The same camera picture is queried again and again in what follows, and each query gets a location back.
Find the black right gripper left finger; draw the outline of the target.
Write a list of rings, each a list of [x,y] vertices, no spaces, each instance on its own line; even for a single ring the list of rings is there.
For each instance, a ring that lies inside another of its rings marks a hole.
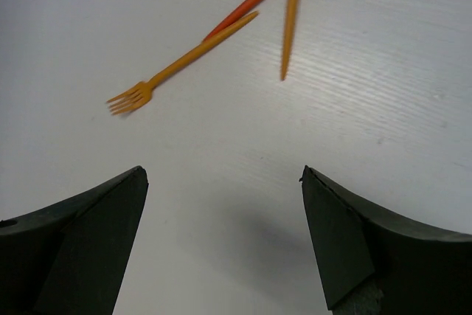
[[[1,313],[112,314],[147,192],[137,166],[1,221]]]

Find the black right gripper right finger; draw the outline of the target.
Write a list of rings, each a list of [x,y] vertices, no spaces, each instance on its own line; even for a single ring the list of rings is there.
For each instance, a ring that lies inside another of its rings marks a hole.
[[[305,167],[302,198],[333,314],[469,314],[471,236],[379,206]]]

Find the orange plastic fork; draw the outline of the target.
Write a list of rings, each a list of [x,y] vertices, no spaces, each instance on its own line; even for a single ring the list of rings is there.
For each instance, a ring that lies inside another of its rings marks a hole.
[[[127,114],[141,108],[148,103],[153,96],[153,90],[161,85],[164,81],[172,77],[177,72],[189,66],[191,63],[208,53],[221,42],[225,41],[231,35],[235,34],[241,28],[246,26],[259,15],[258,11],[254,11],[245,15],[235,23],[220,31],[209,40],[204,41],[188,53],[181,56],[178,60],[171,63],[165,69],[154,75],[149,81],[140,81],[129,90],[111,98],[106,103],[109,104],[109,111],[112,115]]]

